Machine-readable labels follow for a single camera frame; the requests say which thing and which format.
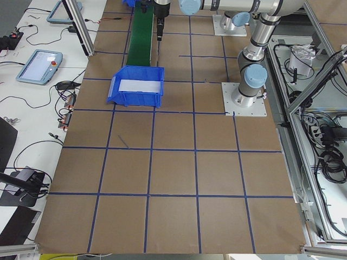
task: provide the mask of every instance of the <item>metal bracket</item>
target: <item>metal bracket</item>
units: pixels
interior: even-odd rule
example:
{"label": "metal bracket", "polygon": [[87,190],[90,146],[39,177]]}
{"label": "metal bracket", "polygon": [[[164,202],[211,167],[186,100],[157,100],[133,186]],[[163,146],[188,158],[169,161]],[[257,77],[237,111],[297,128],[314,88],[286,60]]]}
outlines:
{"label": "metal bracket", "polygon": [[267,116],[264,100],[257,99],[249,108],[242,108],[232,101],[232,93],[239,83],[222,83],[224,110],[227,116]]}
{"label": "metal bracket", "polygon": [[213,15],[213,28],[216,36],[235,36],[235,37],[246,37],[247,31],[245,26],[236,27],[233,31],[226,31],[221,28],[220,22],[224,15]]}

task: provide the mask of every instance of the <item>blue storage bin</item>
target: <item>blue storage bin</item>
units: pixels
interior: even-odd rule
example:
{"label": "blue storage bin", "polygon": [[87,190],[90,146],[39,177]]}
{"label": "blue storage bin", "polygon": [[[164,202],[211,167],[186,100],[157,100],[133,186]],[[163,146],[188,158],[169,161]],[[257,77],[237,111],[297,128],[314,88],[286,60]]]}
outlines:
{"label": "blue storage bin", "polygon": [[[147,91],[121,91],[122,80],[130,81],[155,81],[160,84],[158,92]],[[141,82],[135,82],[136,88],[141,89]],[[153,106],[159,108],[162,105],[164,95],[164,68],[125,66],[112,78],[107,102],[114,101],[124,106]]]}
{"label": "blue storage bin", "polygon": [[140,1],[140,0],[122,0],[122,3],[123,3],[123,4],[124,4],[124,3],[127,3],[128,6],[134,7],[136,1]]}

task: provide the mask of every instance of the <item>grid square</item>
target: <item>grid square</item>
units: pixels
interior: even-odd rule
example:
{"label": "grid square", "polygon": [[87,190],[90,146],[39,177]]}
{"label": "grid square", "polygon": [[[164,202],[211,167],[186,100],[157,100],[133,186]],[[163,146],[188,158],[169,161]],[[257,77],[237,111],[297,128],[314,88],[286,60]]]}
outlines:
{"label": "grid square", "polygon": [[165,33],[180,33],[188,34],[189,33],[189,17],[188,16],[175,16],[169,15],[165,18]]}
{"label": "grid square", "polygon": [[306,242],[293,199],[249,199],[248,206],[257,254],[301,252]]}
{"label": "grid square", "polygon": [[162,252],[199,252],[196,198],[150,198],[147,253]]}
{"label": "grid square", "polygon": [[108,150],[101,191],[146,194],[150,151]]}
{"label": "grid square", "polygon": [[237,153],[198,152],[199,194],[244,195]]}
{"label": "grid square", "polygon": [[194,56],[224,57],[222,37],[220,36],[192,35],[191,41]]}
{"label": "grid square", "polygon": [[98,192],[104,157],[104,149],[63,148],[50,191]]}
{"label": "grid square", "polygon": [[158,66],[165,68],[165,81],[191,82],[190,57],[171,56],[160,50]]}
{"label": "grid square", "polygon": [[341,45],[346,44],[346,42],[347,42],[346,33],[341,33],[341,32],[346,32],[346,30],[347,30],[346,21],[345,21],[345,24],[343,24],[343,25],[341,25],[341,24],[339,24],[339,25],[338,24],[322,24],[321,26],[322,26],[327,38],[329,39],[329,42],[331,43],[334,51],[341,50]]}
{"label": "grid square", "polygon": [[241,158],[248,195],[293,195],[281,153],[242,153]]}
{"label": "grid square", "polygon": [[195,112],[224,113],[220,84],[194,83]]}
{"label": "grid square", "polygon": [[89,58],[86,73],[87,79],[111,79],[121,69],[123,54],[96,53]]}
{"label": "grid square", "polygon": [[194,149],[191,114],[157,113],[154,148]]}
{"label": "grid square", "polygon": [[195,82],[228,82],[223,58],[193,57],[193,68]]}
{"label": "grid square", "polygon": [[113,110],[114,104],[106,102],[110,83],[108,80],[83,80],[75,109]]}
{"label": "grid square", "polygon": [[156,111],[192,112],[191,83],[165,82],[161,108]]}
{"label": "grid square", "polygon": [[195,115],[198,150],[236,150],[233,119],[225,115]]}
{"label": "grid square", "polygon": [[320,23],[346,24],[345,10],[347,2],[341,0],[316,1],[308,0],[317,20]]}
{"label": "grid square", "polygon": [[153,151],[151,194],[196,194],[194,152]]}
{"label": "grid square", "polygon": [[145,215],[146,197],[101,196],[91,252],[143,253]]}
{"label": "grid square", "polygon": [[281,150],[275,124],[269,116],[266,118],[237,117],[236,126],[241,150]]}
{"label": "grid square", "polygon": [[123,53],[127,39],[127,32],[100,31],[95,38],[95,51],[107,53]]}
{"label": "grid square", "polygon": [[241,74],[239,64],[237,63],[236,58],[228,58],[228,75],[230,82],[241,82]]}
{"label": "grid square", "polygon": [[246,26],[247,37],[223,37],[226,57],[238,57],[240,52],[249,45],[252,35],[249,26]]}
{"label": "grid square", "polygon": [[112,112],[74,111],[64,146],[106,147],[111,118]]}
{"label": "grid square", "polygon": [[35,237],[40,253],[87,252],[96,200],[96,196],[50,194]]}
{"label": "grid square", "polygon": [[116,112],[109,147],[150,148],[153,113]]}
{"label": "grid square", "polygon": [[252,252],[246,203],[243,198],[200,198],[203,254]]}
{"label": "grid square", "polygon": [[102,20],[100,21],[98,31],[128,31],[131,23],[131,14],[103,14],[103,18],[116,18],[120,17],[121,20]]}
{"label": "grid square", "polygon": [[214,35],[212,14],[209,17],[192,16],[190,17],[192,34]]}
{"label": "grid square", "polygon": [[189,35],[165,34],[160,42],[160,56],[179,57],[190,55]]}

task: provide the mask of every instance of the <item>electronic component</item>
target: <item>electronic component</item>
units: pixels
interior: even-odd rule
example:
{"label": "electronic component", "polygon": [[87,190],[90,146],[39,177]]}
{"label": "electronic component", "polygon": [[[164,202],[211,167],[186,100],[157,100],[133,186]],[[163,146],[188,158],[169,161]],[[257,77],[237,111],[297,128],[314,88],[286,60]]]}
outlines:
{"label": "electronic component", "polygon": [[[82,10],[82,3],[77,2],[77,6],[80,10]],[[53,10],[47,17],[47,22],[49,23],[63,23],[63,24],[71,24],[71,20],[65,10],[65,7],[61,1],[58,1],[54,6]]]}
{"label": "electronic component", "polygon": [[59,91],[64,90],[74,90],[76,87],[79,87],[81,83],[73,82],[73,81],[61,81],[56,85],[56,89]]}
{"label": "electronic component", "polygon": [[63,115],[62,118],[58,119],[59,121],[58,128],[67,129],[70,124],[71,116],[72,116],[72,112],[68,112],[65,115]]}
{"label": "electronic component", "polygon": [[16,77],[16,80],[44,85],[53,77],[62,59],[63,53],[49,50],[35,50]]}
{"label": "electronic component", "polygon": [[76,98],[77,96],[75,93],[68,95],[65,100],[64,108],[68,108],[68,109],[74,108]]}

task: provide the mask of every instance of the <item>white desk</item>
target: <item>white desk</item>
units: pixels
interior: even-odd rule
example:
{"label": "white desk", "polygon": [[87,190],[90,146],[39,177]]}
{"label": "white desk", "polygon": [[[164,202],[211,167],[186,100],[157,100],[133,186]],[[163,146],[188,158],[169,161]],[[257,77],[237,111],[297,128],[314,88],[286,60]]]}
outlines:
{"label": "white desk", "polygon": [[[84,18],[97,21],[101,18],[106,0],[79,0],[82,5],[82,15]],[[51,10],[56,4],[57,0],[33,0],[30,4],[30,8],[41,8]],[[50,42],[57,40],[60,37],[60,32],[63,28],[68,27],[66,24],[50,24],[46,21],[48,13],[38,10],[28,10],[23,15],[22,19],[18,23],[17,27],[35,24],[38,26],[39,32],[29,40],[32,43]],[[90,30],[97,30],[98,24],[87,22],[87,28]],[[60,51],[63,53],[63,61],[58,71],[53,76],[52,80],[46,86],[40,86],[35,84],[21,83],[15,80],[15,77],[20,72],[22,66],[11,64],[0,64],[0,100],[12,95],[22,97],[27,100],[32,106],[39,106],[46,104],[49,101],[49,88],[54,84],[72,80],[78,74],[80,74],[88,63],[88,58],[84,55],[82,47],[79,43],[76,34],[71,34],[67,30],[62,34],[62,40],[49,44],[31,46],[25,39],[30,34],[36,31],[35,27],[27,27],[21,29],[24,32],[24,38],[19,42],[16,50],[9,51],[6,57],[1,57],[1,61],[16,61],[26,63],[27,59],[36,49],[47,49],[53,51]],[[95,40],[96,33],[90,32],[92,41]],[[6,51],[2,51],[0,56],[4,55]],[[81,82],[83,74],[76,80]],[[0,103],[0,116],[7,116],[8,118],[19,118],[14,127],[18,130],[18,137],[16,145],[12,152],[12,156],[9,160],[8,167],[13,166],[14,159],[27,145],[40,140],[54,140],[48,135],[49,132],[59,135],[59,138],[64,141],[65,132],[62,129],[58,129],[57,115],[54,110],[54,105],[59,97],[56,90],[51,90],[52,101],[49,105],[38,108],[29,108],[23,100],[19,99],[7,99]],[[63,101],[60,100],[57,104],[57,108],[63,107]],[[54,176],[56,165],[61,152],[61,146],[52,142],[44,142],[34,145],[27,149],[18,159],[17,167],[33,167]],[[10,174],[14,170],[6,170],[5,173]],[[48,177],[45,177],[45,182],[49,182]],[[0,184],[0,189],[5,187],[4,184]],[[46,203],[45,198],[39,199],[33,209],[43,211]],[[13,207],[0,207],[0,226],[4,227],[9,220]],[[40,219],[36,222],[29,237],[35,238],[37,233]]]}

